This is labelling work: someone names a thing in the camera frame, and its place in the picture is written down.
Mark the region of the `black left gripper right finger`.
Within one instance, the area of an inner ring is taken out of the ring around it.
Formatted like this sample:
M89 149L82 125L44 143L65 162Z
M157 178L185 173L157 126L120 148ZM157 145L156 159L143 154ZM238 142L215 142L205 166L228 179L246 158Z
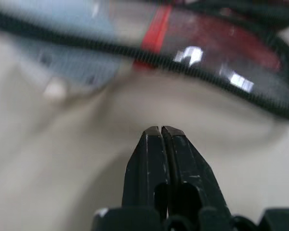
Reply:
M196 218L201 209L211 207L231 217L215 175L183 131L163 126L170 175L170 212Z

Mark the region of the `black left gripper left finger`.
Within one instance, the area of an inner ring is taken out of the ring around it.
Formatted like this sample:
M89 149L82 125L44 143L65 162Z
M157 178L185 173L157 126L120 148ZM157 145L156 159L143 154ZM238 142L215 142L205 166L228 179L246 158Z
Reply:
M158 127L146 129L125 170L122 206L147 206L161 218L168 209L168 162Z

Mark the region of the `red table tennis paddle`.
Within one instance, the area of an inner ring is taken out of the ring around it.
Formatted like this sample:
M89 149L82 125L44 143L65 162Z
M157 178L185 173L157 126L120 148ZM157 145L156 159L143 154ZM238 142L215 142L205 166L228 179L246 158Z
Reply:
M172 8L172 13L179 27L175 34L182 32L191 46L202 52L212 52L229 60L241 58L274 71L281 69L281 58L251 31L216 16L177 7Z

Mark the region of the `paddle case with black zipper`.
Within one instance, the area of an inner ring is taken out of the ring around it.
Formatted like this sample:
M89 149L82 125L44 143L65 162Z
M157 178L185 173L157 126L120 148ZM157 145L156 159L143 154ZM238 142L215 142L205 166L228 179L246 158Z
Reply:
M111 55L128 57L145 64L161 67L168 71L183 73L189 77L199 78L212 85L220 87L276 116L289 120L289 104L275 101L264 94L248 93L239 87L227 83L200 67L189 67L181 62L175 62L172 58L137 47L115 44L98 39L89 39L64 34L51 29L33 24L24 18L14 17L0 9L0 29L11 34L44 42L64 45L91 51L101 51Z

